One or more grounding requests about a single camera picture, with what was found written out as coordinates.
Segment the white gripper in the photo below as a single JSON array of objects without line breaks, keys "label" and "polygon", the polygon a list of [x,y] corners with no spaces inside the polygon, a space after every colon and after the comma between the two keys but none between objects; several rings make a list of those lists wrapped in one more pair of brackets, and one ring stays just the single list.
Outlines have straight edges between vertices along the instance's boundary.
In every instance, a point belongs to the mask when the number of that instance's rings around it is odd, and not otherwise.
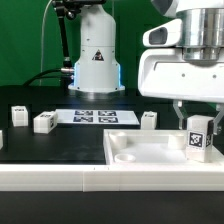
[{"label": "white gripper", "polygon": [[[177,99],[173,108],[183,130],[187,112],[182,100],[224,103],[224,50],[217,61],[190,63],[182,59],[180,48],[148,49],[140,58],[138,90],[147,97]],[[217,104],[216,111],[214,135],[222,130],[224,104]]]}]

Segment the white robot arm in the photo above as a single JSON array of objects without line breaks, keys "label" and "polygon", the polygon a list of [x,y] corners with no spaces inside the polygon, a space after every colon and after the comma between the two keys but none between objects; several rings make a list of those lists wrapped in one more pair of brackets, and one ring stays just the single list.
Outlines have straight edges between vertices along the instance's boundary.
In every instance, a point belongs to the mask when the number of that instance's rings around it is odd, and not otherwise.
[{"label": "white robot arm", "polygon": [[[169,98],[180,119],[184,100],[212,102],[224,118],[224,0],[151,0],[171,20],[143,34],[147,50],[138,69],[138,89]],[[70,89],[92,97],[121,90],[115,60],[115,22],[100,5],[82,9],[81,52]]]}]

